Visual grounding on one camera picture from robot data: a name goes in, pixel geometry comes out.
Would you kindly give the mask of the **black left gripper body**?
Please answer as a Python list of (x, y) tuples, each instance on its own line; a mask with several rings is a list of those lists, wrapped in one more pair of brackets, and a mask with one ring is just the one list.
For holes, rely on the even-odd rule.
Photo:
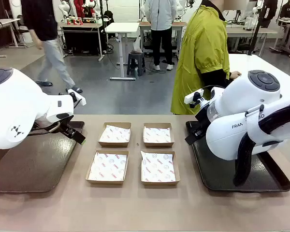
[(62, 133), (68, 138), (73, 138), (75, 129), (72, 128), (67, 121), (59, 121), (55, 128), (55, 133)]

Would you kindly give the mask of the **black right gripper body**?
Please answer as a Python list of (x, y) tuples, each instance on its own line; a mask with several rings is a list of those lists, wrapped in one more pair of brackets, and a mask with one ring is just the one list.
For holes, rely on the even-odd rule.
[(192, 123), (193, 127), (193, 134), (196, 137), (203, 137), (206, 134), (207, 128), (209, 127), (209, 119), (207, 116), (205, 117), (198, 117), (197, 121)]

